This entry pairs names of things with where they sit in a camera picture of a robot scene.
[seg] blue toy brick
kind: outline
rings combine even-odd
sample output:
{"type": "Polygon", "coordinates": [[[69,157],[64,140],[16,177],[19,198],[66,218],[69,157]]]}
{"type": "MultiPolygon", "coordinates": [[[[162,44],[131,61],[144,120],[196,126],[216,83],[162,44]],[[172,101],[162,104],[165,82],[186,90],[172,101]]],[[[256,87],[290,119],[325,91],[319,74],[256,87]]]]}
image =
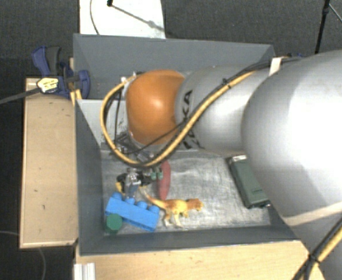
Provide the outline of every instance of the blue toy brick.
{"type": "Polygon", "coordinates": [[[134,198],[123,200],[122,195],[115,192],[107,202],[105,214],[118,214],[124,222],[153,232],[159,220],[159,211],[160,209],[154,205],[148,209],[144,201],[135,204],[134,198]]]}

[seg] wooden board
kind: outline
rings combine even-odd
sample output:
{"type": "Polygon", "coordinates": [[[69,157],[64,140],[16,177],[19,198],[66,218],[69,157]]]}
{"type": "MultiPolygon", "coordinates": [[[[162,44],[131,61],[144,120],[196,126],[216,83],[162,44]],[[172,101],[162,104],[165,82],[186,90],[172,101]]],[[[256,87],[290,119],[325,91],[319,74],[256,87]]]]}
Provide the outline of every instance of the wooden board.
{"type": "MultiPolygon", "coordinates": [[[[37,79],[28,79],[26,89],[37,79]]],[[[24,107],[20,248],[71,245],[77,239],[75,125],[71,101],[27,97],[24,107]]]]}
{"type": "MultiPolygon", "coordinates": [[[[155,253],[80,257],[95,263],[96,280],[291,280],[307,257],[300,241],[155,253]]],[[[311,280],[324,280],[317,269],[311,280]]]]}

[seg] blue clamp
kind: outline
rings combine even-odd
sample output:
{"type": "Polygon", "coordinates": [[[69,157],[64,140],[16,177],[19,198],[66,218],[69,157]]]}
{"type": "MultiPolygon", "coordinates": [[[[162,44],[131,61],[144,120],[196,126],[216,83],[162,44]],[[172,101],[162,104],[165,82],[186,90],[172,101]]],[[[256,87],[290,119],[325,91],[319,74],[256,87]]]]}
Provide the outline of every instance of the blue clamp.
{"type": "Polygon", "coordinates": [[[75,83],[75,89],[80,89],[82,98],[86,99],[90,90],[90,78],[88,71],[79,71],[77,76],[74,76],[70,66],[64,62],[59,62],[59,47],[41,46],[36,48],[31,56],[34,66],[41,72],[43,78],[53,76],[58,79],[58,90],[53,91],[53,94],[70,98],[70,89],[68,83],[75,83]]]}
{"type": "Polygon", "coordinates": [[[159,207],[152,205],[147,208],[146,202],[135,202],[134,198],[122,199],[122,195],[115,192],[107,202],[105,214],[118,214],[124,222],[154,232],[159,220],[159,207]]]}

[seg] gray bin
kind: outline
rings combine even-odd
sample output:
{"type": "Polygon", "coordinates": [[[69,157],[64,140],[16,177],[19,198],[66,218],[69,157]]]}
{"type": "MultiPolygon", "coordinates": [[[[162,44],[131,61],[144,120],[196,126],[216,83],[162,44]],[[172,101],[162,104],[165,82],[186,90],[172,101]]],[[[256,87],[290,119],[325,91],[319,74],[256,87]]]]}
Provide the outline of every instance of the gray bin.
{"type": "Polygon", "coordinates": [[[125,172],[126,166],[113,157],[104,142],[99,108],[101,99],[120,77],[156,68],[192,71],[211,65],[250,65],[269,61],[273,54],[269,45],[74,36],[75,70],[87,69],[92,82],[90,100],[78,101],[76,106],[80,255],[296,239],[274,208],[244,207],[225,159],[194,150],[178,150],[169,159],[169,198],[200,198],[205,204],[201,212],[190,211],[190,217],[181,220],[184,229],[166,228],[161,220],[154,233],[130,225],[116,235],[108,235],[104,229],[106,202],[115,190],[116,176],[125,172]]]}

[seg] yellow toy animal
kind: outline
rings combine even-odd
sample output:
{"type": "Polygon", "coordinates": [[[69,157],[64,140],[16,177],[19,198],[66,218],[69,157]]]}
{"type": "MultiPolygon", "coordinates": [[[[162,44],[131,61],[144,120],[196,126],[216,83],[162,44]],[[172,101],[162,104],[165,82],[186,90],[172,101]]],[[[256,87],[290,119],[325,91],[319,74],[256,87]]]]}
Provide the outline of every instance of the yellow toy animal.
{"type": "Polygon", "coordinates": [[[188,217],[188,211],[191,209],[196,209],[197,211],[201,211],[203,207],[203,202],[198,198],[182,200],[182,199],[168,199],[168,200],[159,200],[148,195],[147,192],[143,188],[140,189],[141,193],[154,205],[160,207],[165,210],[165,215],[163,218],[164,224],[168,226],[171,223],[171,215],[173,215],[175,219],[175,224],[178,227],[183,227],[179,220],[179,215],[184,217],[188,217]]]}

